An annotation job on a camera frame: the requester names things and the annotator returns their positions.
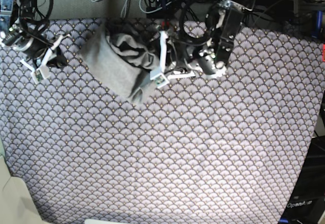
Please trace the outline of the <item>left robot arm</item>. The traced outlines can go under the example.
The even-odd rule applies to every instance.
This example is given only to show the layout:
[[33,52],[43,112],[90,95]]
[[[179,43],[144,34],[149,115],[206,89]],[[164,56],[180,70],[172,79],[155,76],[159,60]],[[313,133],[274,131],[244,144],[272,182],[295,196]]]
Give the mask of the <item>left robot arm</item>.
[[[226,74],[246,12],[252,11],[256,0],[186,0],[180,7],[178,30],[164,20],[159,31],[160,58],[150,80],[162,88],[173,79],[194,77],[202,72],[209,79]],[[206,30],[195,38],[185,31],[185,16],[193,4],[209,4],[205,15]]]

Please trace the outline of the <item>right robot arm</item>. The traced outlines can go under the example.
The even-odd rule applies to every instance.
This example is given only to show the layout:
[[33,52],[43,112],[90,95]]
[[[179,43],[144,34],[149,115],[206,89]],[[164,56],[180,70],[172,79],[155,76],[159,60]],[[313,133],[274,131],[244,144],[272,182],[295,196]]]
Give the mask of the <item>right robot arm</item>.
[[1,46],[26,55],[20,62],[30,70],[35,84],[50,77],[50,68],[63,69],[68,65],[59,47],[68,36],[43,36],[50,24],[53,4],[54,0],[49,0],[48,11],[43,14],[38,0],[1,0]]

